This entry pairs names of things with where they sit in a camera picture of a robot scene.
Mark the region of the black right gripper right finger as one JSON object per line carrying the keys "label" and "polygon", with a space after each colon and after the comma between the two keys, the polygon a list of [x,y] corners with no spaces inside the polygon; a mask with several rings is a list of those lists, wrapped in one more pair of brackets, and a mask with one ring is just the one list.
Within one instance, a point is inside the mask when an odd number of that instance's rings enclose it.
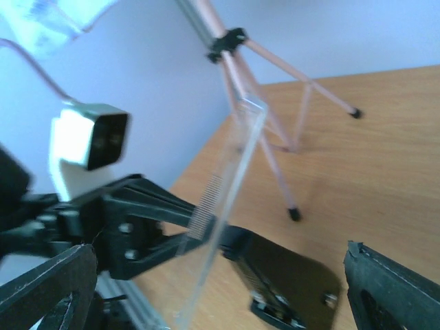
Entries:
{"label": "black right gripper right finger", "polygon": [[439,328],[438,284],[355,241],[344,271],[358,329]]}

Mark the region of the black metronome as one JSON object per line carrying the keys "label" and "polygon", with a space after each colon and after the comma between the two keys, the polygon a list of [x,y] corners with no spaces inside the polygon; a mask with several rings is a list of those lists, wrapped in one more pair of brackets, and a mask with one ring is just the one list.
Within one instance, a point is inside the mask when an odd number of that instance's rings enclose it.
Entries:
{"label": "black metronome", "polygon": [[250,311],[267,326],[332,328],[342,283],[326,265],[235,225],[219,248],[250,292]]}

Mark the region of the clear plastic metronome cover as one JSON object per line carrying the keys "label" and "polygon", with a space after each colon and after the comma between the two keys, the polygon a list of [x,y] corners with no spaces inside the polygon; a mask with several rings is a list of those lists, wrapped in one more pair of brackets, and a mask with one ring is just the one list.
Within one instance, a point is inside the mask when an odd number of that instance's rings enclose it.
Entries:
{"label": "clear plastic metronome cover", "polygon": [[233,113],[217,163],[192,214],[185,233],[202,239],[213,229],[213,242],[173,259],[170,278],[164,290],[162,317],[169,329],[188,329],[197,301],[214,263],[254,149],[265,125],[267,112],[255,101],[240,99]]}

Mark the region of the pink music stand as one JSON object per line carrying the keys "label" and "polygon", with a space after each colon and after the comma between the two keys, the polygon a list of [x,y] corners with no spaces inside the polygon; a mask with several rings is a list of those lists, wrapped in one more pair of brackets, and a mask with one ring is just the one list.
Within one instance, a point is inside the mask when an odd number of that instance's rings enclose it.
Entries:
{"label": "pink music stand", "polygon": [[[352,118],[360,119],[363,113],[357,107],[353,107],[346,103],[321,84],[297,70],[262,45],[258,44],[248,36],[245,29],[242,27],[227,29],[210,1],[193,1],[193,4],[197,14],[206,24],[206,27],[213,36],[211,46],[209,47],[210,51],[208,53],[208,58],[211,62],[220,64],[225,76],[225,84],[228,93],[230,94],[230,101],[234,102],[233,93],[238,93],[242,100],[255,101],[258,105],[263,105],[263,108],[267,112],[267,119],[272,125],[271,130],[283,142],[283,145],[277,146],[269,142],[265,133],[262,133],[260,137],[261,147],[285,198],[289,217],[293,221],[300,221],[302,219],[300,209],[287,185],[287,182],[285,181],[285,178],[283,177],[282,171],[275,158],[274,151],[281,150],[288,153],[296,152],[298,150],[300,136],[303,131],[313,91],[319,92],[330,101],[342,107]],[[240,53],[240,47],[242,46],[252,50],[260,57],[304,84],[300,113],[298,114],[298,119],[296,121],[296,134],[294,137],[289,136],[286,130],[284,130],[281,120],[274,111],[270,109],[261,85],[257,82],[255,75],[252,73],[249,65]]]}

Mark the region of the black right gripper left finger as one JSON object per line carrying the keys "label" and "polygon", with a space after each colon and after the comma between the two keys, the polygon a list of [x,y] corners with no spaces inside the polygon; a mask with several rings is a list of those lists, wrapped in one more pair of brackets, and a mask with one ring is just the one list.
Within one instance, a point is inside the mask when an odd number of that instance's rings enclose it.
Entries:
{"label": "black right gripper left finger", "polygon": [[93,247],[75,245],[1,286],[1,328],[83,329],[96,282]]}

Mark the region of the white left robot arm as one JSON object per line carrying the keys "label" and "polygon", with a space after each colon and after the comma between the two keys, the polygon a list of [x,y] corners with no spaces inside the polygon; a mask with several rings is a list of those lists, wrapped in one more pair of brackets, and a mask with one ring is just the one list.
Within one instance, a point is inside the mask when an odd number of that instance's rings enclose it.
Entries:
{"label": "white left robot arm", "polygon": [[63,202],[54,193],[32,194],[30,174],[1,152],[1,254],[52,258],[90,244],[99,272],[129,280],[171,260],[182,234],[163,223],[188,227],[195,206],[140,174],[117,179]]}

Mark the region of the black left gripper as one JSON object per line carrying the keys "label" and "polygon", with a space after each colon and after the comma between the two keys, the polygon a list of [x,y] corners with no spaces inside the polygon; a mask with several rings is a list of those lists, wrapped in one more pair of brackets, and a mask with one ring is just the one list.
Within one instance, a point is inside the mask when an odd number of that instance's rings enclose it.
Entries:
{"label": "black left gripper", "polygon": [[[163,236],[144,253],[136,237],[144,233],[135,216],[187,228],[196,206],[141,175],[126,178],[120,192],[86,194],[61,202],[53,194],[1,200],[1,255],[52,258],[75,245],[90,244],[98,271],[129,280],[166,261],[213,242],[213,229],[202,239],[186,233]],[[237,261],[250,247],[251,231],[228,225],[215,243],[223,257]]]}

